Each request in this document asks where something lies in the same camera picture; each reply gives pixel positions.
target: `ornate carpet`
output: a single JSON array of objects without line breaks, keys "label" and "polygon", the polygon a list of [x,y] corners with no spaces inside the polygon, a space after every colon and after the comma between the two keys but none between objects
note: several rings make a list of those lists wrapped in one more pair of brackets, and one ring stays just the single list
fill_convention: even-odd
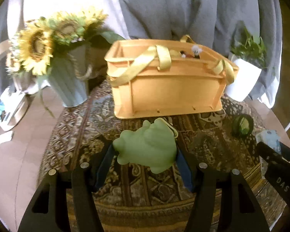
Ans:
[{"label": "ornate carpet", "polygon": [[[246,103],[221,98],[223,110],[213,113],[166,116],[178,130],[177,142],[199,161],[218,170],[237,168],[244,175],[271,225],[283,211],[285,202],[261,179],[259,157],[253,135],[245,139],[231,136],[233,116],[246,113],[254,119],[254,132],[262,130],[261,118]],[[88,100],[74,108],[65,108],[53,130],[40,166],[38,184],[52,168],[63,172],[89,161],[101,151],[105,138],[114,140],[129,129],[137,130],[145,119],[117,119],[114,114],[112,91],[106,81],[96,87]],[[104,186],[93,194],[96,208],[105,231],[184,231],[194,197],[184,186],[173,165],[153,174],[137,164],[119,165],[114,159]],[[212,229],[218,225],[221,191],[216,191]],[[71,192],[67,192],[72,231],[78,231]]]}]

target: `metal bolt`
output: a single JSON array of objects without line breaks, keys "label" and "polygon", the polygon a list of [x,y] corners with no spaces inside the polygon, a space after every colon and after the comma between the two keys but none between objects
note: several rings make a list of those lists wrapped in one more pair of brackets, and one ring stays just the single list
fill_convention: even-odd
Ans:
[{"label": "metal bolt", "polygon": [[201,162],[201,163],[199,164],[199,167],[205,169],[205,168],[207,168],[207,164],[204,163],[204,162]]},{"label": "metal bolt", "polygon": [[56,173],[56,170],[55,169],[50,169],[49,170],[49,175],[54,175]]},{"label": "metal bolt", "polygon": [[87,168],[87,167],[89,167],[89,163],[88,162],[83,162],[81,164],[81,168]]},{"label": "metal bolt", "polygon": [[239,175],[240,171],[238,169],[232,169],[232,173],[235,175]]}]

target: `green round object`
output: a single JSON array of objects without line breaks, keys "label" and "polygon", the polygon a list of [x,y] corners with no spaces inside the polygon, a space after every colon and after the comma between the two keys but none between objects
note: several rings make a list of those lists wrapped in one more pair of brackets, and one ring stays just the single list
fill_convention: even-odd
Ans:
[{"label": "green round object", "polygon": [[246,137],[254,129],[254,120],[247,114],[241,114],[234,118],[232,122],[232,135],[235,137]]}]

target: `yellow ribbon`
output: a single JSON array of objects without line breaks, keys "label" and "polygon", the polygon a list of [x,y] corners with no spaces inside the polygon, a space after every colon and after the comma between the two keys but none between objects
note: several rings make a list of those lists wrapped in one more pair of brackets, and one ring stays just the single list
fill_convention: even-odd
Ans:
[{"label": "yellow ribbon", "polygon": [[[158,67],[158,70],[168,69],[171,67],[172,61],[168,48],[162,45],[149,46],[147,50],[145,50],[141,55],[134,59],[134,62],[119,77],[110,78],[109,76],[107,76],[110,85],[112,87],[117,87],[131,81],[142,70],[144,70],[157,56],[160,61],[160,66]],[[127,61],[127,58],[108,58],[106,59],[106,61],[122,62]]]},{"label": "yellow ribbon", "polygon": [[[180,39],[180,42],[182,43],[191,42],[191,43],[196,44],[196,42],[193,41],[189,35],[183,35]],[[212,70],[213,73],[215,73],[216,75],[219,75],[221,72],[225,70],[225,78],[227,81],[227,85],[232,84],[234,82],[235,75],[234,75],[233,67],[225,59],[219,60],[215,66],[211,67],[208,65],[207,67],[210,70]]]}]

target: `green stuffed animal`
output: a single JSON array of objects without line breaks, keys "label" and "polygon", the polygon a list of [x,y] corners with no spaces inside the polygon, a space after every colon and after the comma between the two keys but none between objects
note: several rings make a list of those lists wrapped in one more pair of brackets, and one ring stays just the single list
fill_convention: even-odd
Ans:
[{"label": "green stuffed animal", "polygon": [[[169,127],[175,131],[175,137]],[[113,141],[113,147],[119,152],[117,161],[121,165],[136,163],[148,166],[153,173],[161,173],[176,159],[177,135],[177,131],[162,118],[157,118],[153,124],[145,120],[140,129],[135,132],[124,130]]]}]

